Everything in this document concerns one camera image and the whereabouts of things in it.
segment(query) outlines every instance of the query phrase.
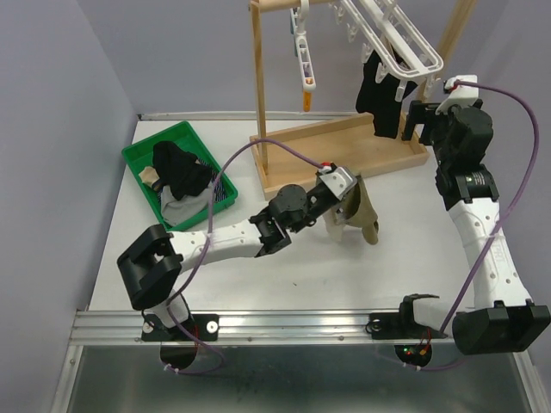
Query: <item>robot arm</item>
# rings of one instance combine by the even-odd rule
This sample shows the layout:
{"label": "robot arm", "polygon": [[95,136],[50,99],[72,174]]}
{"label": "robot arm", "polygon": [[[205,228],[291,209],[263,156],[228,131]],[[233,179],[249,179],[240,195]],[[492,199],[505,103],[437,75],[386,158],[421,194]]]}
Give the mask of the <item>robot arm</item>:
{"label": "robot arm", "polygon": [[[201,265],[274,254],[291,244],[288,231],[314,225],[355,185],[356,178],[348,169],[327,164],[318,171],[317,184],[310,191],[287,185],[257,215],[217,228],[210,236],[204,231],[168,233],[162,225],[151,226],[117,260],[133,309],[152,309],[165,327],[173,328],[167,300],[175,293],[172,287],[178,275],[197,264],[207,237],[209,248]],[[189,318],[182,297],[174,299],[170,308],[178,322]]]}
{"label": "robot arm", "polygon": [[[480,110],[478,89],[454,85],[457,79],[476,82],[476,76],[454,77],[444,86],[449,97],[440,104],[412,102],[405,136],[424,123],[420,142],[434,148],[438,169],[436,187],[463,243],[470,268],[493,237],[474,277],[474,311],[460,311],[448,323],[463,354],[525,350],[549,325],[545,305],[534,305],[521,282],[502,230],[492,231],[499,215],[498,190],[481,163],[493,137],[492,119]],[[435,296],[411,296],[402,311],[411,323],[439,330],[452,303]]]}

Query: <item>wooden pole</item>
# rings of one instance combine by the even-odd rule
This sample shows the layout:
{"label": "wooden pole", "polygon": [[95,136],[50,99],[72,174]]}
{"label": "wooden pole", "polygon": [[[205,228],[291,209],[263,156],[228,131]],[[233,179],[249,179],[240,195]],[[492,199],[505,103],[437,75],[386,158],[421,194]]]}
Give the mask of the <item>wooden pole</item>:
{"label": "wooden pole", "polygon": [[[467,26],[468,19],[473,13],[476,3],[477,0],[457,0],[455,2],[455,7],[449,17],[448,25],[444,29],[444,33],[436,49],[444,61],[444,69],[448,66],[454,54],[457,42],[461,38],[465,26]],[[417,98],[421,101],[425,101],[423,97],[425,86],[426,83],[423,83],[417,93]]]}
{"label": "wooden pole", "polygon": [[[329,3],[331,0],[310,0],[310,4]],[[300,0],[258,0],[260,12],[292,9],[300,7]]]}
{"label": "wooden pole", "polygon": [[[255,60],[255,85],[257,92],[257,127],[258,137],[266,138],[266,104],[264,100],[264,70],[262,61],[262,25],[260,21],[260,5],[251,0],[249,4],[252,20],[252,41]],[[268,148],[260,144],[260,158],[265,174],[268,174]]]}

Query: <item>gray sock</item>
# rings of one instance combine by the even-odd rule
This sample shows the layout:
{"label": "gray sock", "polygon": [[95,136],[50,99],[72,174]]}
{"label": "gray sock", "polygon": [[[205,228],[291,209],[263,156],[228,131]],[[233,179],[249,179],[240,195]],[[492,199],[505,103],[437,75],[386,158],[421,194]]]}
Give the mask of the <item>gray sock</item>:
{"label": "gray sock", "polygon": [[197,196],[186,195],[180,200],[172,196],[170,187],[163,188],[161,193],[161,214],[167,224],[180,225],[197,213],[200,213],[208,205],[208,200],[213,196],[213,184],[208,186]]}

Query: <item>beige glove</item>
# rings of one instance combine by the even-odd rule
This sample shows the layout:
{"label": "beige glove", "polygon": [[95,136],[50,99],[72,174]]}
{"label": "beige glove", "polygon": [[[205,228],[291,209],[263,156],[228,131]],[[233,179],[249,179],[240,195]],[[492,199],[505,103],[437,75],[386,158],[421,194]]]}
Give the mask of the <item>beige glove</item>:
{"label": "beige glove", "polygon": [[343,239],[345,225],[362,228],[363,239],[375,245],[379,242],[377,213],[371,205],[365,182],[360,176],[357,180],[357,184],[346,194],[341,204],[323,215],[325,228],[331,239],[337,242]]}

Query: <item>tan cloth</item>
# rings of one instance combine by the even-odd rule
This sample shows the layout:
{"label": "tan cloth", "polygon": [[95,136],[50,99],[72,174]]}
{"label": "tan cloth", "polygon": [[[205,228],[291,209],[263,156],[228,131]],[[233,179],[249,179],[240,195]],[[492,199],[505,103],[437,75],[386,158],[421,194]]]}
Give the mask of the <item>tan cloth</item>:
{"label": "tan cloth", "polygon": [[371,245],[379,242],[379,223],[365,182],[358,176],[355,187],[347,193],[340,205],[324,214],[325,228],[332,239],[340,242],[346,225],[362,228],[363,239]]}
{"label": "tan cloth", "polygon": [[152,185],[158,181],[158,174],[157,174],[157,171],[155,170],[155,168],[151,167],[151,166],[146,166],[144,168],[144,170],[142,170],[140,173],[139,173],[139,179],[141,179],[141,181],[147,185],[149,188],[152,187]]}

